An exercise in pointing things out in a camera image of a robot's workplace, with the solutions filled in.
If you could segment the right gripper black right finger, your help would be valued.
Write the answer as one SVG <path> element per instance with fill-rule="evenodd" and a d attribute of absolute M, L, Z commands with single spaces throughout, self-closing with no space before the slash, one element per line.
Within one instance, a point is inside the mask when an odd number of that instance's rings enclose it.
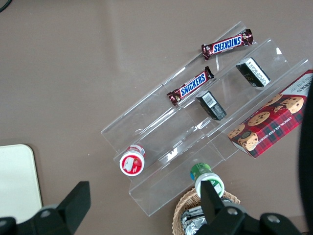
<path fill-rule="evenodd" d="M 225 206 L 208 181 L 201 182 L 201 208 L 206 219 L 198 235 L 300 235 L 285 216 L 264 213 L 254 219 L 235 206 Z"/>

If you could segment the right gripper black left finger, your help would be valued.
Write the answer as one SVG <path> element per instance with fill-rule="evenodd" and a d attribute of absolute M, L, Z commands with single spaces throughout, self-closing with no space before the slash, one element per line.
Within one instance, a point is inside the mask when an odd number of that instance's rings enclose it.
<path fill-rule="evenodd" d="M 37 212 L 17 224 L 13 217 L 0 219 L 2 235 L 73 235 L 90 209 L 90 186 L 80 181 L 56 208 Z"/>

